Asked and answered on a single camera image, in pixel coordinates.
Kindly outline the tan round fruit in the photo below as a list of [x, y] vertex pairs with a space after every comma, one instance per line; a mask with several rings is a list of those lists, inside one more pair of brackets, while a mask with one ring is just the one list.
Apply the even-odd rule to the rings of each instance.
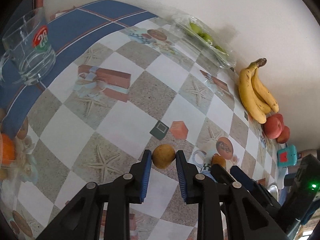
[[226, 160], [224, 157], [222, 157], [219, 154], [214, 154], [212, 157], [212, 161], [211, 161], [211, 165], [214, 164], [219, 164], [221, 167], [223, 167], [224, 169], [226, 169]]
[[159, 169], [166, 169], [175, 158], [175, 149], [169, 144], [157, 146], [152, 153], [152, 162]]

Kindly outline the clear glass mug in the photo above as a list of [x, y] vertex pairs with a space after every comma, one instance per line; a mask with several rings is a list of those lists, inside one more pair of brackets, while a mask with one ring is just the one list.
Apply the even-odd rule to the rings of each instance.
[[31, 86], [41, 81], [56, 62], [49, 41], [44, 8], [34, 9], [19, 18], [3, 35], [1, 86]]

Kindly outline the pale red apple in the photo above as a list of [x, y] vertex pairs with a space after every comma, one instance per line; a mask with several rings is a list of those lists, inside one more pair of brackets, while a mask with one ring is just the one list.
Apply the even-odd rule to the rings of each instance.
[[282, 132], [280, 120], [277, 117], [269, 116], [263, 124], [263, 130], [269, 139], [276, 139]]

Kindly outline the yellow banana bunch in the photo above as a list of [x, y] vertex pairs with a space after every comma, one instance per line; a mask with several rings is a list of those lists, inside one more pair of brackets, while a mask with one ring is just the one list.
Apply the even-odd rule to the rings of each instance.
[[240, 71], [238, 84], [240, 100], [244, 108], [260, 124], [266, 122], [269, 113], [279, 112], [275, 97], [259, 79], [258, 70], [266, 63], [266, 58], [251, 62], [248, 67]]

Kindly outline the round steel tray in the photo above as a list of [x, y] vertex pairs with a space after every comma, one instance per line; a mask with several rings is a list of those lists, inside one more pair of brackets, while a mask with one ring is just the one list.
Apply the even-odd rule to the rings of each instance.
[[275, 199], [276, 201], [279, 200], [279, 189], [278, 189], [276, 183], [271, 183], [271, 184], [267, 187], [267, 191], [274, 197], [274, 199]]

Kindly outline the far red apple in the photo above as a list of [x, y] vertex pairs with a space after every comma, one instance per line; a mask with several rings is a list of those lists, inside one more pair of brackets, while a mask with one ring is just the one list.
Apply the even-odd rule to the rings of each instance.
[[281, 132], [280, 136], [277, 137], [276, 141], [279, 144], [286, 143], [290, 138], [290, 129], [287, 126], [284, 126], [283, 131]]

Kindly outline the near orange tangerine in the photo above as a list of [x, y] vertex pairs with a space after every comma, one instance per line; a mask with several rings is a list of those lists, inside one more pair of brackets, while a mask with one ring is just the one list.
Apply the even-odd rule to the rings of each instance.
[[2, 164], [10, 165], [15, 158], [15, 144], [8, 135], [2, 133], [3, 157]]

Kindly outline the middle red apple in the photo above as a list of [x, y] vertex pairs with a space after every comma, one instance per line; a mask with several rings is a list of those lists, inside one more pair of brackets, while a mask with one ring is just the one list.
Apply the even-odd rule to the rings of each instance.
[[280, 113], [276, 113], [276, 114], [274, 114], [273, 116], [276, 117], [276, 118], [280, 121], [280, 123], [281, 123], [281, 130], [283, 131], [283, 130], [284, 130], [284, 127], [285, 127], [283, 116], [282, 116]]

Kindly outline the teal plastic box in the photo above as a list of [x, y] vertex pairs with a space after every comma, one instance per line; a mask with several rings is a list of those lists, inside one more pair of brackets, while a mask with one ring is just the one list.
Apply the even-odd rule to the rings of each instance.
[[278, 167], [295, 166], [297, 159], [297, 149], [295, 145], [290, 145], [277, 151]]

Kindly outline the checkered printed tablecloth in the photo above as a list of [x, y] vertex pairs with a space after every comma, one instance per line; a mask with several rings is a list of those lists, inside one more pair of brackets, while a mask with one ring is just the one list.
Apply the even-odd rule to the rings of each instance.
[[214, 154], [283, 186], [281, 145], [243, 108], [238, 75], [216, 67], [154, 14], [112, 0], [74, 8], [33, 37], [56, 63], [33, 86], [1, 87], [14, 152], [1, 166], [1, 212], [15, 239], [36, 239], [87, 183], [109, 183], [144, 150], [168, 144], [203, 171]]

